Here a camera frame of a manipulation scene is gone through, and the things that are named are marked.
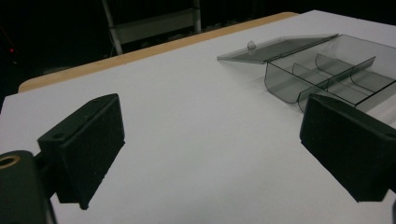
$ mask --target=screw hole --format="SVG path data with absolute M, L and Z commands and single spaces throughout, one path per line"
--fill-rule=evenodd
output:
M 21 159 L 20 156 L 17 155 L 12 155 L 12 156 L 6 156 L 3 158 L 0 158 L 0 170 L 1 169 L 6 169 L 15 163 L 17 163 Z

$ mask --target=transparent organizer tray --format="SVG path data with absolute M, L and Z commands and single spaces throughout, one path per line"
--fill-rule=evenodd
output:
M 267 63 L 269 92 L 305 110 L 309 94 L 321 94 L 368 110 L 386 100 L 396 79 L 396 48 L 349 35 L 289 36 L 218 57 Z

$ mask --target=table surface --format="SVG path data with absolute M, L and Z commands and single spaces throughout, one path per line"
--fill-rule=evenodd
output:
M 395 194 L 356 203 L 300 143 L 303 113 L 264 88 L 265 65 L 217 60 L 250 40 L 322 34 L 396 47 L 394 26 L 313 10 L 134 62 L 121 55 L 8 96 L 0 153 L 38 153 L 43 133 L 117 93 L 126 144 L 87 211 L 51 198 L 59 223 L 389 224 Z

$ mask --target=metal frame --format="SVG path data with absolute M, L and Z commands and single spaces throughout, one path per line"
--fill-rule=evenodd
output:
M 158 17 L 114 24 L 107 0 L 102 0 L 105 9 L 108 29 L 113 39 L 114 48 L 121 55 L 122 44 L 126 44 L 150 36 L 165 34 L 178 29 L 194 26 L 196 34 L 201 33 L 201 9 L 199 0 L 193 0 L 193 7 Z

